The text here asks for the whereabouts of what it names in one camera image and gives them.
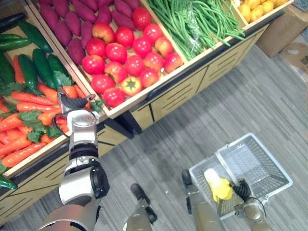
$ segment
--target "green leaf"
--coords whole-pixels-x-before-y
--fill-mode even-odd
[[[46,132],[46,128],[40,120],[23,121],[23,125],[27,126],[28,128],[32,128],[35,131]]]
[[[40,141],[40,137],[44,134],[42,131],[37,131],[34,129],[33,131],[29,132],[27,137],[28,140],[33,141],[34,143],[38,143]]]
[[[13,115],[12,112],[2,113],[2,114],[0,114],[0,117],[1,117],[2,119],[5,119],[5,118],[7,118],[7,117],[9,117],[9,116],[11,116],[11,115]]]
[[[60,71],[53,71],[53,75],[56,79],[59,79],[62,86],[72,86],[73,81],[70,77],[66,76],[64,73]]]
[[[104,103],[105,103],[104,100],[96,100],[95,102],[91,102],[90,105],[91,105],[91,108],[92,108],[93,111],[101,112],[102,111],[101,106]]]
[[[57,138],[62,135],[62,132],[59,129],[56,129],[55,127],[48,127],[47,135],[49,137]]]
[[[18,117],[24,121],[36,120],[37,117],[41,114],[41,111],[33,110],[31,112],[20,112]]]
[[[7,102],[7,101],[3,101],[2,103],[3,106],[6,106],[10,112],[16,112],[17,108],[16,108],[16,104]]]
[[[9,83],[9,84],[7,85],[7,87],[8,87],[9,89],[11,89],[12,91],[13,91],[13,90],[23,91],[27,86],[26,86],[25,83],[15,83],[15,82],[13,82],[13,83]]]
[[[0,160],[0,174],[2,174],[3,172],[5,172],[8,169],[9,169],[8,167],[2,165],[2,160]]]

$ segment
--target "apple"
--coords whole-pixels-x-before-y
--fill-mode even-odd
[[[114,30],[106,23],[96,23],[92,29],[93,37],[104,40],[106,43],[115,41]]]
[[[165,58],[173,52],[173,47],[169,39],[160,37],[155,42],[155,49]]]

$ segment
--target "red apple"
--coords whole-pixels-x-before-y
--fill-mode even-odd
[[[96,23],[92,29],[93,37],[104,40],[106,43],[115,41],[114,30],[106,23]]]
[[[121,83],[128,76],[124,66],[118,62],[108,63],[105,67],[105,73],[116,83]]]
[[[98,55],[88,55],[84,57],[81,61],[82,68],[89,75],[98,75],[104,73],[105,62]]]
[[[166,57],[164,68],[170,73],[183,65],[183,60],[177,53],[171,53]]]
[[[159,80],[157,72],[153,69],[145,69],[140,74],[140,81],[144,88],[147,88]]]
[[[160,37],[155,42],[155,49],[165,58],[173,52],[173,47],[169,39]]]
[[[143,62],[146,67],[152,68],[156,72],[159,72],[164,66],[164,59],[156,52],[148,53]]]
[[[103,59],[107,58],[106,44],[99,38],[91,38],[86,45],[86,50],[88,55],[96,54]]]

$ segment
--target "gray carpet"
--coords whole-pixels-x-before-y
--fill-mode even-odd
[[[278,56],[269,59],[254,47],[243,62],[143,134],[103,156],[111,190],[102,199],[96,231],[120,231],[134,211],[129,190],[138,182],[159,219],[154,231],[193,231],[186,210],[181,171],[212,155],[226,143],[254,133],[291,176],[291,188],[266,204],[275,231],[306,230],[307,95],[305,83]],[[60,206],[53,191],[16,216],[4,231],[38,228]],[[223,221],[227,231],[247,231],[244,220]]]

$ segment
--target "cucumber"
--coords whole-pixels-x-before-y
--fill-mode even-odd
[[[0,51],[10,51],[21,47],[25,47],[31,44],[29,39],[17,38],[11,40],[0,40]]]
[[[45,52],[41,49],[34,49],[32,52],[32,59],[34,66],[38,71],[38,76],[48,87],[55,89],[55,84],[53,82],[52,70],[48,64]]]
[[[18,21],[25,19],[24,13],[17,13],[6,18],[0,19],[0,33],[17,26]]]
[[[41,48],[43,51],[51,53],[53,50],[49,46],[48,42],[45,40],[43,35],[40,33],[39,29],[37,29],[32,24],[20,20],[18,22],[19,27],[22,29],[22,31],[27,35],[27,37],[30,39],[31,42],[33,42],[35,45],[37,45],[39,48]]]
[[[14,34],[0,34],[0,40],[14,40],[14,39],[21,39],[19,35]]]
[[[20,54],[18,56],[18,62],[25,76],[27,87],[32,91],[36,90],[38,85],[38,73],[33,62],[25,54]]]
[[[72,79],[67,70],[65,69],[65,67],[63,66],[63,64],[61,63],[61,61],[58,59],[58,57],[53,54],[50,54],[48,55],[47,60],[52,70],[52,77],[55,87],[58,88],[60,85],[61,86],[70,85],[64,83],[65,80],[72,82]]]
[[[2,79],[5,84],[9,84],[15,82],[14,76],[12,65],[6,60],[4,54],[0,52],[0,79]]]

